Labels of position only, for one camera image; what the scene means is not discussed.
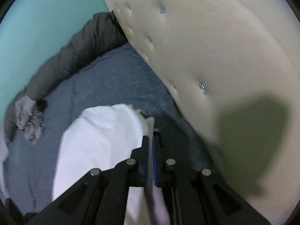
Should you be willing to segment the dark grey rolled duvet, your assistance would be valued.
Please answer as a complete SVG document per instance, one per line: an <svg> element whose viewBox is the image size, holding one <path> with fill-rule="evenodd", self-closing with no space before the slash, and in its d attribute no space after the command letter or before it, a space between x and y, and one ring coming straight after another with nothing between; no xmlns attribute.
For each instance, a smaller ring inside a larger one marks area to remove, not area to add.
<svg viewBox="0 0 300 225"><path fill-rule="evenodd" d="M101 12L85 24L60 52L47 60L30 82L10 102L4 116L4 136L13 141L17 128L15 102L22 96L33 101L45 98L58 84L68 79L97 57L127 43L114 12Z"/></svg>

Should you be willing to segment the cream tufted headboard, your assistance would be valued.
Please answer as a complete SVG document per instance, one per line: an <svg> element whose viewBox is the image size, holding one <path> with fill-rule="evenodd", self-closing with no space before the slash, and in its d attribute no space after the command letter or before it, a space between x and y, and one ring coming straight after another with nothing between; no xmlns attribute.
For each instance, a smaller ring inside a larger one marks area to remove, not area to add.
<svg viewBox="0 0 300 225"><path fill-rule="evenodd" d="M271 224L299 203L299 10L292 0L105 0L205 141Z"/></svg>

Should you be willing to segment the white polo shirt black trim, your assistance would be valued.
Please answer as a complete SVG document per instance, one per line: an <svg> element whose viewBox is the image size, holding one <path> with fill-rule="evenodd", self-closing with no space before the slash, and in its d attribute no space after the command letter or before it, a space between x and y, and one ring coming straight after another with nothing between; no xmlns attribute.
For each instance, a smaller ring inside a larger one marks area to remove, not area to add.
<svg viewBox="0 0 300 225"><path fill-rule="evenodd" d="M63 133L59 145L52 200L56 200L93 168L114 168L153 137L155 118L131 105L97 106L82 114ZM145 188L129 189L125 224L170 224L161 188L154 184L153 155Z"/></svg>

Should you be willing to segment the blue patterned bed sheet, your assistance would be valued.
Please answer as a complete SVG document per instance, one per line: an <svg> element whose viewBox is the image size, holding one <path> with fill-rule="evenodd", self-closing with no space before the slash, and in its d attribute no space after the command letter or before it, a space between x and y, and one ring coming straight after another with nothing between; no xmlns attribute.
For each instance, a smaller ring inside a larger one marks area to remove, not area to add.
<svg viewBox="0 0 300 225"><path fill-rule="evenodd" d="M129 44L98 57L63 81L46 102L41 139L33 145L17 130L8 144L4 178L13 203L22 213L39 212L51 203L60 139L90 107L132 105L155 118L154 126L172 158L196 170L212 166L204 143L183 118L164 84Z"/></svg>

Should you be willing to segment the grey crumpled garment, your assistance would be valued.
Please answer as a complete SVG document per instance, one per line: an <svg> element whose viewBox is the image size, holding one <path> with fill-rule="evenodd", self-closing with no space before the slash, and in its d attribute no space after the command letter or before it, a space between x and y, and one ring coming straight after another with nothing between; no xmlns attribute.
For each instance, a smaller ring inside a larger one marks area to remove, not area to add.
<svg viewBox="0 0 300 225"><path fill-rule="evenodd" d="M27 95L15 102L16 125L23 131L24 137L31 144L36 144L43 135L44 111L47 102L43 99L35 101Z"/></svg>

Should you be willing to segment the light grey blanket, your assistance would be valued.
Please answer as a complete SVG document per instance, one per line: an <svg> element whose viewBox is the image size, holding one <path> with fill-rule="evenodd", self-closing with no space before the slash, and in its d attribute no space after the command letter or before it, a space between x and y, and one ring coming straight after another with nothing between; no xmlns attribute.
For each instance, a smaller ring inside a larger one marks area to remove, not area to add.
<svg viewBox="0 0 300 225"><path fill-rule="evenodd" d="M9 198L7 191L7 185L4 177L4 162L6 161L9 155L9 150L7 148L7 140L4 136L4 128L1 125L1 134L0 134L0 182L1 182L1 201L5 202Z"/></svg>

